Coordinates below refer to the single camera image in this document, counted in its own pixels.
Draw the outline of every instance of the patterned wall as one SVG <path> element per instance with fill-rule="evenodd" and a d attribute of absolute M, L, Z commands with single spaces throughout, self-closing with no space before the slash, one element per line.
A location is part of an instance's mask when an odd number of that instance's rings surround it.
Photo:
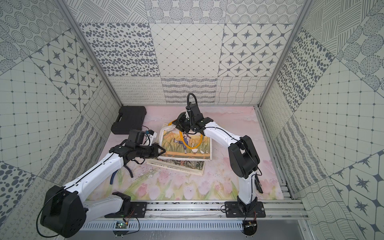
<path fill-rule="evenodd" d="M 384 1 L 315 0 L 262 105 L 319 239 L 383 239 Z"/>
<path fill-rule="evenodd" d="M 53 1 L 0 9 L 0 238 L 37 239 L 45 192 L 97 161 L 119 105 Z"/>
<path fill-rule="evenodd" d="M 255 105 L 304 1 L 66 2 L 124 104 Z"/>

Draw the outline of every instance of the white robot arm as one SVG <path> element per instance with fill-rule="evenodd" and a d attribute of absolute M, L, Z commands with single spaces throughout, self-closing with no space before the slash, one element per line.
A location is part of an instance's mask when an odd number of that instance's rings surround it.
<path fill-rule="evenodd" d="M 204 118 L 197 106 L 195 95 L 190 93 L 187 99 L 190 95 L 195 98 L 195 103 L 188 101 L 187 111 L 181 113 L 172 123 L 182 132 L 191 130 L 199 132 L 228 147 L 231 168 L 239 177 L 238 209 L 243 217 L 247 216 L 250 210 L 253 212 L 257 204 L 257 197 L 252 191 L 254 184 L 255 189 L 261 191 L 257 182 L 252 181 L 260 162 L 252 140 L 248 136 L 234 135 L 221 128 L 212 119 Z M 147 141 L 144 142 L 144 135 L 150 140 L 148 144 Z M 127 168 L 132 176 L 126 164 L 130 160 L 134 161 L 135 157 L 150 158 L 165 153 L 165 149 L 158 144 L 151 144 L 155 137 L 156 133 L 152 130 L 147 132 L 131 130 L 127 140 L 111 148 L 101 161 L 84 174 L 63 187 L 54 186 L 49 189 L 40 211 L 42 213 L 40 223 L 68 238 L 83 224 L 98 217 L 127 216 L 132 212 L 131 198 L 123 193 L 114 192 L 111 196 L 98 201 L 86 201 L 86 199 L 98 185 L 107 177 L 111 175 L 113 177 L 121 167 Z"/>

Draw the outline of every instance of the black cable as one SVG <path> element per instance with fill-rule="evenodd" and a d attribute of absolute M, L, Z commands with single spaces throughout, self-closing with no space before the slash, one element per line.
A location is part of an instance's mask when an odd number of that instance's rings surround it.
<path fill-rule="evenodd" d="M 140 221 L 137 217 L 135 217 L 135 218 L 136 218 L 137 222 L 139 223 L 139 229 L 136 231 L 136 232 L 138 232 L 138 231 L 140 231 Z"/>
<path fill-rule="evenodd" d="M 249 204 L 252 203 L 252 196 L 253 196 L 253 182 L 252 182 L 252 177 L 253 177 L 254 175 L 251 176 L 251 202 L 250 202 Z M 249 209 L 247 210 L 247 213 L 245 214 L 245 217 L 244 217 L 244 220 L 243 220 L 243 221 L 245 221 L 245 219 L 247 218 L 248 213 L 249 213 Z"/>
<path fill-rule="evenodd" d="M 224 130 L 222 128 L 219 128 L 219 127 L 205 127 L 205 128 L 217 128 L 217 129 L 220 129 L 221 131 L 225 132 L 228 136 L 230 136 L 233 140 L 240 141 L 239 139 L 233 138 L 229 133 L 227 133 L 226 130 Z"/>
<path fill-rule="evenodd" d="M 55 195 L 53 195 L 50 199 L 48 199 L 48 201 L 47 201 L 47 202 L 43 205 L 43 207 L 41 208 L 41 210 L 40 210 L 40 212 L 39 212 L 39 214 L 37 215 L 37 218 L 36 218 L 36 230 L 37 230 L 37 233 L 38 233 L 40 236 L 45 237 L 45 238 L 51 238 L 51 237 L 56 237 L 56 236 L 59 235 L 59 234 L 56 234 L 56 235 L 54 235 L 54 236 L 44 236 L 43 234 L 41 234 L 40 231 L 39 231 L 39 226 L 38 226 L 38 223 L 39 223 L 39 217 L 40 217 L 40 214 L 41 214 L 41 212 L 43 211 L 44 207 L 47 205 L 47 203 L 48 203 L 50 200 L 52 200 L 52 199 L 53 199 L 55 196 L 57 196 L 59 193 L 63 192 L 64 190 L 67 190 L 67 189 L 70 188 L 70 187 L 67 187 L 66 189 L 61 189 L 60 191 L 58 191 Z"/>
<path fill-rule="evenodd" d="M 263 173 L 262 173 L 262 171 L 260 170 L 260 168 L 258 168 L 258 170 L 260 171 L 260 175 L 259 175 L 259 174 L 256 174 L 256 175 L 257 175 L 257 176 L 262 176 Z"/>

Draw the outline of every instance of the picture book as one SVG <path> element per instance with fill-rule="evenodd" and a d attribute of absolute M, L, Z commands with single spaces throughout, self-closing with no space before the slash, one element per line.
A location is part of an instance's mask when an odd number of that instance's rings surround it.
<path fill-rule="evenodd" d="M 207 136 L 202 136 L 201 144 L 194 149 L 189 149 L 184 144 L 185 142 L 189 147 L 197 146 L 200 138 L 200 133 L 182 133 L 180 136 L 180 131 L 176 128 L 169 131 L 160 131 L 159 145 L 162 146 L 166 152 L 158 158 L 183 161 L 209 161 L 211 160 L 212 153 L 212 139 Z"/>

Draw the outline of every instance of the black carrying case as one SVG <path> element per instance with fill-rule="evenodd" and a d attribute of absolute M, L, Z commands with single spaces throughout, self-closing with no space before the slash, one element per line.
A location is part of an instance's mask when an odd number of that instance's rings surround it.
<path fill-rule="evenodd" d="M 144 106 L 121 106 L 116 122 L 111 131 L 113 134 L 129 134 L 132 129 L 141 130 L 147 110 Z"/>

